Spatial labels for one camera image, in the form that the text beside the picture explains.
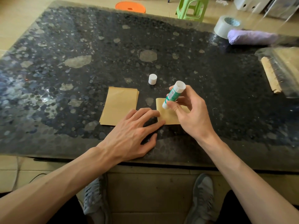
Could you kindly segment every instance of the purple package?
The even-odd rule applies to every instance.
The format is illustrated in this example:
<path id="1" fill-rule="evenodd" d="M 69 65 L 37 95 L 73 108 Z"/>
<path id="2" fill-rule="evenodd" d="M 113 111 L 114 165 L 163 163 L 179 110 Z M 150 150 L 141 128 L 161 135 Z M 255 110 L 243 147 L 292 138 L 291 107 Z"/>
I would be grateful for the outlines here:
<path id="1" fill-rule="evenodd" d="M 230 30 L 227 37 L 231 45 L 270 45 L 278 39 L 277 34 L 242 30 Z"/>

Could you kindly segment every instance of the folded brown paper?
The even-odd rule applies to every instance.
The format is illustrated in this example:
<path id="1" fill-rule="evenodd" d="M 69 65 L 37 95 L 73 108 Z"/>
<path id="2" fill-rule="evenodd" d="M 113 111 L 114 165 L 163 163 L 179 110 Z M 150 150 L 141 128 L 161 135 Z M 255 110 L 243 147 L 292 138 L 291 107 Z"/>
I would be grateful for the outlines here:
<path id="1" fill-rule="evenodd" d="M 165 120 L 166 125 L 180 124 L 180 122 L 178 121 L 178 116 L 176 115 L 176 113 L 174 111 L 172 111 L 171 109 L 164 109 L 162 107 L 162 104 L 164 101 L 165 101 L 165 98 L 157 98 L 156 99 L 157 110 L 160 112 L 160 117 L 158 117 L 158 122 L 161 120 Z M 190 110 L 186 106 L 182 105 L 181 107 L 183 108 L 183 110 L 186 113 L 190 113 Z"/>
<path id="2" fill-rule="evenodd" d="M 136 109 L 138 95 L 137 89 L 110 86 L 100 124 L 116 126 L 131 109 Z"/>

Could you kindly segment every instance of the sneaker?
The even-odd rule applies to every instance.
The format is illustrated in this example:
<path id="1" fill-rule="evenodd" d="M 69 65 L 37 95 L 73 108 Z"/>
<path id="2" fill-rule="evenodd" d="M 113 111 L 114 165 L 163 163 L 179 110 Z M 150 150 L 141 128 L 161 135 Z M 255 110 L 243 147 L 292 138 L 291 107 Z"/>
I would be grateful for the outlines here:
<path id="1" fill-rule="evenodd" d="M 207 174 L 201 174 L 193 187 L 193 204 L 184 224 L 204 224 L 211 219 L 213 206 L 213 182 Z"/>
<path id="2" fill-rule="evenodd" d="M 111 214 L 107 201 L 107 175 L 103 174 L 84 188 L 83 212 L 96 224 L 110 224 Z"/>

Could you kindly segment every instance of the black pants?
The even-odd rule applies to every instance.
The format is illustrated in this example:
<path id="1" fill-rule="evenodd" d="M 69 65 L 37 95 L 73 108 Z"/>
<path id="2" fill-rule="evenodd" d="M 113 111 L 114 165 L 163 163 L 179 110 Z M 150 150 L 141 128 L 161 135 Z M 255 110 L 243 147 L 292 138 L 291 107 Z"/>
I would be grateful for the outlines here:
<path id="1" fill-rule="evenodd" d="M 80 223 L 87 224 L 87 219 L 80 206 L 79 200 L 73 196 L 66 202 L 56 214 L 48 221 L 48 223 Z M 223 201 L 222 208 L 216 224 L 222 223 L 251 223 L 236 195 L 230 190 Z"/>

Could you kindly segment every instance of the glue stick label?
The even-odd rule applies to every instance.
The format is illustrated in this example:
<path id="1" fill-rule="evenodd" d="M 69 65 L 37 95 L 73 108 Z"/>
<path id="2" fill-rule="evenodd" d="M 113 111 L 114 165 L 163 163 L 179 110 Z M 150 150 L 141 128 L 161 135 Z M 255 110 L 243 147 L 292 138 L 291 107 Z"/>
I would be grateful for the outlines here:
<path id="1" fill-rule="evenodd" d="M 176 91 L 174 91 L 174 89 L 172 89 L 164 102 L 166 103 L 167 101 L 176 101 L 179 96 L 180 93 L 177 93 Z"/>

